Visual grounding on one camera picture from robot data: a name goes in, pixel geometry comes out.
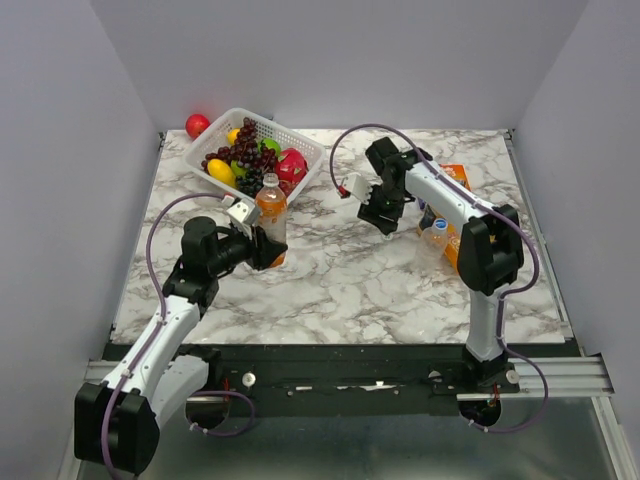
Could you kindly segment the blue white bottle cap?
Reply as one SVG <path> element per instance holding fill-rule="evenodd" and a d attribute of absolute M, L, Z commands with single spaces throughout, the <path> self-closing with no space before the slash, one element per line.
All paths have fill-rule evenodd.
<path fill-rule="evenodd" d="M 448 222 L 444 218 L 437 218 L 434 220 L 432 228 L 438 231 L 446 231 L 448 229 Z"/>

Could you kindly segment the small orange juice bottle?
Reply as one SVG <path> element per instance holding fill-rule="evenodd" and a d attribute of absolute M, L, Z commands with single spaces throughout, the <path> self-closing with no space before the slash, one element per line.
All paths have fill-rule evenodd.
<path fill-rule="evenodd" d="M 417 234 L 421 236 L 422 233 L 426 229 L 429 229 L 438 218 L 439 215 L 430 206 L 426 206 L 417 226 Z"/>

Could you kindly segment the tall orange drink bottle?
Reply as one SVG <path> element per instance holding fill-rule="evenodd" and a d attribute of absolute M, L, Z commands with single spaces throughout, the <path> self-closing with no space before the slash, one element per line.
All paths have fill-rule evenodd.
<path fill-rule="evenodd" d="M 267 237 L 279 243 L 286 242 L 287 197 L 279 187 L 275 173 L 266 173 L 263 186 L 255 197 L 261 210 L 259 225 Z"/>

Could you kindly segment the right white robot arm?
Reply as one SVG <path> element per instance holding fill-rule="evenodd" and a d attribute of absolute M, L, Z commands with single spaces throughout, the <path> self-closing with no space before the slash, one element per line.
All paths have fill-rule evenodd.
<path fill-rule="evenodd" d="M 365 156 L 381 183 L 370 186 L 361 177 L 343 182 L 356 188 L 359 219 L 391 234 L 404 205 L 421 198 L 431 202 L 460 235 L 456 268 L 471 301 L 460 379 L 471 391 L 485 390 L 508 371 L 504 295 L 524 264 L 517 211 L 508 204 L 496 207 L 462 188 L 420 148 L 401 152 L 384 137 L 374 141 Z"/>

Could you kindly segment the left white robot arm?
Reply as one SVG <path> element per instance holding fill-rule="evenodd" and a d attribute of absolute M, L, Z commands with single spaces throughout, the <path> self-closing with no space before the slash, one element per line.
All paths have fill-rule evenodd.
<path fill-rule="evenodd" d="M 111 472 L 141 474 L 173 411 L 195 391 L 209 395 L 221 385 L 217 365 L 176 354 L 213 303 L 221 277 L 241 263 L 267 269 L 286 249 L 259 226 L 244 233 L 209 217 L 189 220 L 181 255 L 144 332 L 103 380 L 83 384 L 76 394 L 75 457 L 101 463 Z"/>

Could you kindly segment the clear plastic bottle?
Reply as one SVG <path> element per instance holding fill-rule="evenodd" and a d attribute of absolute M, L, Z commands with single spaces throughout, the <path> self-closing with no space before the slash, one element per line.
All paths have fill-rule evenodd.
<path fill-rule="evenodd" d="M 447 246 L 447 230 L 434 230 L 432 226 L 419 236 L 413 259 L 413 267 L 418 272 L 429 273 L 437 270 Z"/>

